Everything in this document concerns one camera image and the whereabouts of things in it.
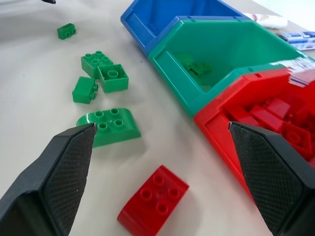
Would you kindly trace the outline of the blue plastic bin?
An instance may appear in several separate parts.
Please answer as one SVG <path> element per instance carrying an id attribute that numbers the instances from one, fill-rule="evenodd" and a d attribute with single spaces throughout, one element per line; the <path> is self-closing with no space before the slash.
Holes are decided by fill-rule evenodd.
<path id="1" fill-rule="evenodd" d="M 121 22 L 145 55 L 180 21 L 248 20 L 222 0 L 134 0 Z"/>

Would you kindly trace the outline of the white plastic packet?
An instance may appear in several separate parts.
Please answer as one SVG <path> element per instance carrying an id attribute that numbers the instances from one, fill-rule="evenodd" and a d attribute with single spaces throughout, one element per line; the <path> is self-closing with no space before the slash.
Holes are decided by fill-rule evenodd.
<path id="1" fill-rule="evenodd" d="M 288 20 L 282 16 L 251 13 L 243 14 L 267 29 L 280 30 L 288 25 Z"/>

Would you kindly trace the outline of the red curved four-stud brick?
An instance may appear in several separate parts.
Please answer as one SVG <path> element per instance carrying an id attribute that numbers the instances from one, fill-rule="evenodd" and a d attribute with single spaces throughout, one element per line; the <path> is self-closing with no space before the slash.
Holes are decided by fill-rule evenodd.
<path id="1" fill-rule="evenodd" d="M 156 236 L 189 185 L 161 165 L 129 199 L 117 220 L 133 236 Z"/>

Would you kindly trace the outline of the white blue printed packet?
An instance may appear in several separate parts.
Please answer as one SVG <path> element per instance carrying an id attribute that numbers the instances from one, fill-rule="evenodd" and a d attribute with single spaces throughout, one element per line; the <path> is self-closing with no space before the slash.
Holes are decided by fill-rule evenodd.
<path id="1" fill-rule="evenodd" d="M 287 63 L 290 71 L 289 82 L 299 87 L 308 86 L 315 81 L 315 61 L 307 58 L 296 58 Z"/>

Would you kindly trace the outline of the small green two-stud brick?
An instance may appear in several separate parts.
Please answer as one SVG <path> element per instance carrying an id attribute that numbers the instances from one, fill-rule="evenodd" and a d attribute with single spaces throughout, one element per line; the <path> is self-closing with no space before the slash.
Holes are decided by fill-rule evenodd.
<path id="1" fill-rule="evenodd" d="M 67 39 L 72 37 L 76 34 L 75 25 L 72 23 L 66 24 L 57 29 L 58 38 L 61 40 Z"/>

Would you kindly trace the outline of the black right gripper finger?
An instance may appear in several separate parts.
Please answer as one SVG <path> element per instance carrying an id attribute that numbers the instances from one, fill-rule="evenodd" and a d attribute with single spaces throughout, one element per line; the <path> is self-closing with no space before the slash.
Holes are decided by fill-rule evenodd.
<path id="1" fill-rule="evenodd" d="M 96 125 L 52 138 L 0 199 L 0 236 L 68 236 L 85 191 Z"/>
<path id="2" fill-rule="evenodd" d="M 255 205 L 273 236 L 315 236 L 315 169 L 280 134 L 228 125 Z"/>

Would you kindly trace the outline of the red plastic bin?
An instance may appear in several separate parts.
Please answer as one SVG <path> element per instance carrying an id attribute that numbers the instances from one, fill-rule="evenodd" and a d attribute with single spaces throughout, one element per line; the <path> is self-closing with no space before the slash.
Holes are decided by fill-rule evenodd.
<path id="1" fill-rule="evenodd" d="M 221 159 L 234 174 L 246 192 L 249 191 L 243 177 L 234 142 L 228 131 L 231 122 L 225 112 L 229 106 L 252 106 L 270 98 L 285 101 L 298 100 L 307 103 L 315 114 L 315 81 L 299 87 L 289 82 L 288 69 L 280 68 L 244 74 L 217 95 L 193 118 L 196 125 L 214 147 Z"/>

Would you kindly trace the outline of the green square four-stud brick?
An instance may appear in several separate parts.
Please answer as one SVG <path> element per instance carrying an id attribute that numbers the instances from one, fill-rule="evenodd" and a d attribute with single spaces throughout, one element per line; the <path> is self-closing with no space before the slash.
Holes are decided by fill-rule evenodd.
<path id="1" fill-rule="evenodd" d="M 82 69 L 94 79 L 98 79 L 99 66 L 112 64 L 112 60 L 101 51 L 96 51 L 93 54 L 85 54 L 81 57 Z"/>

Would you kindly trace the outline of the green upturned hollow brick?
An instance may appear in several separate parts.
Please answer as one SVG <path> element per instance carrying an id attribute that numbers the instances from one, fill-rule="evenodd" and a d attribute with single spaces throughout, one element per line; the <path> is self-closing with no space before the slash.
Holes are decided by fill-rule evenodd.
<path id="1" fill-rule="evenodd" d="M 121 64 L 99 66 L 97 75 L 104 93 L 128 89 L 129 77 Z"/>

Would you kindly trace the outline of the green curved four-stud brick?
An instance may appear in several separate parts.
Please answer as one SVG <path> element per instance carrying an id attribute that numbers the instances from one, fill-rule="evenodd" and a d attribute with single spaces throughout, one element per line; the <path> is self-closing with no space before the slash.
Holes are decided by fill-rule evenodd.
<path id="1" fill-rule="evenodd" d="M 87 123 L 94 123 L 97 127 L 93 147 L 141 137 L 135 119 L 127 108 L 91 112 L 81 116 L 76 125 L 80 126 Z"/>

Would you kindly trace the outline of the blue white carton box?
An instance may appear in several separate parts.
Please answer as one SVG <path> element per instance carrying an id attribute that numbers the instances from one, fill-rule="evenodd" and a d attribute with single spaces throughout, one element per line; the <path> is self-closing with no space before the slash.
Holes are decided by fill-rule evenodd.
<path id="1" fill-rule="evenodd" d="M 282 32 L 278 36 L 300 51 L 315 50 L 315 31 Z"/>

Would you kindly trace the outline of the green bricks in bin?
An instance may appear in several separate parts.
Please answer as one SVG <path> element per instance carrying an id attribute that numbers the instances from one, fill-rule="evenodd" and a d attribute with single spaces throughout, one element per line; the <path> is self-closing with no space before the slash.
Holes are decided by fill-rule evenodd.
<path id="1" fill-rule="evenodd" d="M 186 53 L 176 54 L 175 57 L 204 91 L 212 87 L 209 79 L 212 67 L 209 64 L 198 62 L 192 55 Z"/>

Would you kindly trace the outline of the red bricks in bin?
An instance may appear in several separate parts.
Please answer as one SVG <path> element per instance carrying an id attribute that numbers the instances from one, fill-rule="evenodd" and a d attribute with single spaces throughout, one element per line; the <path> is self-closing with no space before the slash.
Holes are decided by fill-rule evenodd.
<path id="1" fill-rule="evenodd" d="M 274 97 L 252 106 L 229 106 L 225 112 L 230 121 L 281 134 L 306 161 L 315 165 L 315 114 L 307 103 Z"/>

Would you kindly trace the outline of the green plastic bin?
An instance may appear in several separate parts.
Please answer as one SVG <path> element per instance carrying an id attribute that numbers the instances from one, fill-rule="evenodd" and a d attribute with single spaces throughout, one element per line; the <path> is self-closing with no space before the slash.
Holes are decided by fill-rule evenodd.
<path id="1" fill-rule="evenodd" d="M 190 54 L 212 67 L 204 91 L 175 55 Z M 279 61 L 306 55 L 250 20 L 181 20 L 150 51 L 149 60 L 194 116 L 244 74 L 278 69 Z"/>

